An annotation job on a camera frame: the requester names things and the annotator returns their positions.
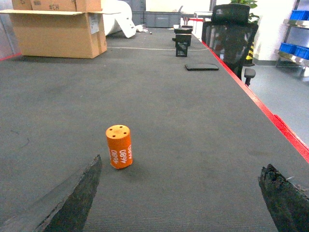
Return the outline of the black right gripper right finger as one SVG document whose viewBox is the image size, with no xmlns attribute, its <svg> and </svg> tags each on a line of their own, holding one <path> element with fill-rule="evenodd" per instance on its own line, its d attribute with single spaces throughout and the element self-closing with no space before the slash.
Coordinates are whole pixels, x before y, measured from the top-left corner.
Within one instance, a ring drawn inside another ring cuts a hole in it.
<svg viewBox="0 0 309 232">
<path fill-rule="evenodd" d="M 287 180 L 272 164 L 258 177 L 267 209 L 280 232 L 309 230 L 309 197 Z"/>
</svg>

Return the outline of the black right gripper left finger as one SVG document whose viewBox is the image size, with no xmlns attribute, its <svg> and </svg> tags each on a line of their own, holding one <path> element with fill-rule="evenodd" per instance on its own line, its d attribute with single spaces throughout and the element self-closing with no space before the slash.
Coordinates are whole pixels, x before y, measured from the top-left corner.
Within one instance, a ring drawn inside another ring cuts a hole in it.
<svg viewBox="0 0 309 232">
<path fill-rule="evenodd" d="M 97 192 L 100 155 L 36 201 L 7 220 L 2 232 L 82 232 Z"/>
</svg>

